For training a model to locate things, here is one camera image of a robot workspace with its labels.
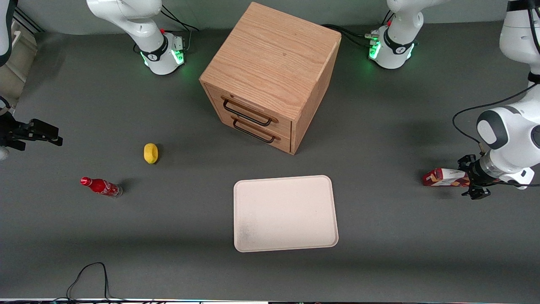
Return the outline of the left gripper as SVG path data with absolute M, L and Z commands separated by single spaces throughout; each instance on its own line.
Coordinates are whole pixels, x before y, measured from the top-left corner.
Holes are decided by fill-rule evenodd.
M 479 160 L 476 155 L 465 155 L 458 159 L 458 169 L 470 169 L 470 181 L 473 185 L 511 185 L 518 189 L 533 187 L 534 171 L 530 167 L 519 167 L 504 160 L 499 154 L 490 151 Z M 471 200 L 480 200 L 491 195 L 486 188 L 468 188 L 462 196 Z

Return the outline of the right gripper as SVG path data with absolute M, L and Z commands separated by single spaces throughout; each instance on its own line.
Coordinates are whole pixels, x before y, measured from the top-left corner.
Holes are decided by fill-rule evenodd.
M 24 151 L 26 143 L 12 141 L 10 133 L 15 131 L 15 140 L 46 141 L 56 146 L 62 146 L 62 137 L 59 129 L 39 119 L 32 119 L 28 123 L 17 121 L 10 111 L 2 112 L 0 116 L 0 146 Z

